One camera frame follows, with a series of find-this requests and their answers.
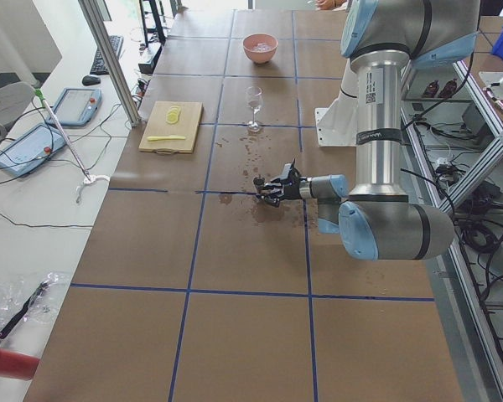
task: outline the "pink bowl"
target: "pink bowl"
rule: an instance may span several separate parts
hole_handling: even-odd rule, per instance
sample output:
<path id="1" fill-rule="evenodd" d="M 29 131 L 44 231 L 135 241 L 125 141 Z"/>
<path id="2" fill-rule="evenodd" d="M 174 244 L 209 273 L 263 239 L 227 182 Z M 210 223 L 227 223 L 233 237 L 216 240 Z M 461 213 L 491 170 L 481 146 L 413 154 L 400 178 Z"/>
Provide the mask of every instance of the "pink bowl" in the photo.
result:
<path id="1" fill-rule="evenodd" d="M 248 59 L 257 64 L 263 64 L 276 53 L 277 39 L 266 33 L 256 33 L 245 38 L 242 46 Z"/>

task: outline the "gray chair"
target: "gray chair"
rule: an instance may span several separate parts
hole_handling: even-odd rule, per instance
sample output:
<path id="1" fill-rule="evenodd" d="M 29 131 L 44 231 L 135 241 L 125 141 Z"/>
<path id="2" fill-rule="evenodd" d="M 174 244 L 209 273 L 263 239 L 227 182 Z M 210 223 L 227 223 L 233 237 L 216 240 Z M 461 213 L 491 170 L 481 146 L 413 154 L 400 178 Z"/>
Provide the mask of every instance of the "gray chair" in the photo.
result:
<path id="1" fill-rule="evenodd" d="M 5 138 L 34 96 L 34 88 L 25 82 L 0 88 L 0 140 Z"/>

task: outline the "computer mouse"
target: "computer mouse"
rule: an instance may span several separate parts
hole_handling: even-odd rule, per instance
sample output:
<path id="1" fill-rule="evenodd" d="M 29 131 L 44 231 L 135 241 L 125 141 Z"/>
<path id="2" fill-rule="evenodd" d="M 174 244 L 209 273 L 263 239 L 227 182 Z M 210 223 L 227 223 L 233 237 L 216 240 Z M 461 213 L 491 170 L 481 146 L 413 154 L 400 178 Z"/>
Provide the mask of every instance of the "computer mouse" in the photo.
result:
<path id="1" fill-rule="evenodd" d="M 82 79 L 83 86 L 96 85 L 101 83 L 101 77 L 97 77 L 96 75 L 86 75 Z"/>

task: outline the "wine glass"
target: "wine glass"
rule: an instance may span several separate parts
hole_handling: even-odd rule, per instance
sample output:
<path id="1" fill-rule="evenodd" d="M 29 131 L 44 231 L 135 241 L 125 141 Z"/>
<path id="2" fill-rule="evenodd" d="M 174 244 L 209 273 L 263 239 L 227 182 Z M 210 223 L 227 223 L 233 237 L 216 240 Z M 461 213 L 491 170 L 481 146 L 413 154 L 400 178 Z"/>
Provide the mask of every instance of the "wine glass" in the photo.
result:
<path id="1" fill-rule="evenodd" d="M 255 115 L 262 107 L 262 89 L 258 86 L 250 86 L 246 89 L 246 103 L 253 110 L 253 120 L 247 124 L 248 131 L 259 132 L 261 125 L 255 120 Z"/>

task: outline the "wooden cutting board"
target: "wooden cutting board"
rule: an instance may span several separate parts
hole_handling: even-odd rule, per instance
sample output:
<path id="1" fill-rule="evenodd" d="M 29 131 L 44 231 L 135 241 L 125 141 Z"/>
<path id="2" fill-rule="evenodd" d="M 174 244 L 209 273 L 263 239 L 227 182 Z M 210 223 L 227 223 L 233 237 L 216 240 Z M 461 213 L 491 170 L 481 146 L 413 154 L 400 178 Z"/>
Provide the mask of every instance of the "wooden cutting board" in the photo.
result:
<path id="1" fill-rule="evenodd" d="M 171 106 L 181 108 L 179 121 L 175 124 L 166 122 L 166 115 Z M 202 110 L 203 105 L 201 102 L 155 102 L 138 149 L 142 152 L 192 153 Z M 186 139 L 148 141 L 148 137 L 166 136 L 183 136 Z"/>

